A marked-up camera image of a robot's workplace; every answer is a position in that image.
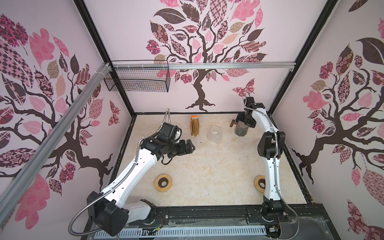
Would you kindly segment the grey glass carafe mug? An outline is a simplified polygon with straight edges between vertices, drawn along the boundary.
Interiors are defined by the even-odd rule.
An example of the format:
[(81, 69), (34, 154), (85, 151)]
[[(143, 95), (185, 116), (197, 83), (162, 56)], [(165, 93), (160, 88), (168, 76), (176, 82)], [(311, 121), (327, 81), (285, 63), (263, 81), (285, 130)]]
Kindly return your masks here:
[(235, 126), (235, 134), (237, 136), (244, 137), (247, 135), (249, 126), (247, 126), (244, 122), (232, 120), (230, 127), (233, 127), (233, 126)]

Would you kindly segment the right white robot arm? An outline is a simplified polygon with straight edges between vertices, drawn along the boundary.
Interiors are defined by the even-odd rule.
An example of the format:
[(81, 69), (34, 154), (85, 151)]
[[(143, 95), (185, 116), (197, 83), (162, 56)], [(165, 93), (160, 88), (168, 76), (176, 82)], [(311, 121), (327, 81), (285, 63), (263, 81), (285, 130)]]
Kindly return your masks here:
[(282, 214), (286, 206), (280, 186), (280, 158), (286, 135), (275, 127), (264, 104), (256, 103), (253, 97), (245, 97), (244, 110), (245, 125), (250, 128), (258, 126), (263, 133), (257, 146), (265, 164), (266, 185), (261, 215), (270, 222), (274, 215)]

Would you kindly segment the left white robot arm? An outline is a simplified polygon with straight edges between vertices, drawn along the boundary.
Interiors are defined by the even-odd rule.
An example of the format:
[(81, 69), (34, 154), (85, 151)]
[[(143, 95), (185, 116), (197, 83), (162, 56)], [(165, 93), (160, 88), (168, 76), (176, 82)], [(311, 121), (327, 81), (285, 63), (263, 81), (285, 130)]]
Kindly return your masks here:
[(191, 140), (164, 142), (153, 137), (141, 139), (137, 155), (128, 167), (100, 193), (91, 192), (87, 197), (90, 221), (114, 237), (127, 223), (147, 219), (155, 206), (145, 200), (126, 205), (132, 190), (145, 173), (164, 156), (173, 159), (192, 154), (195, 149)]

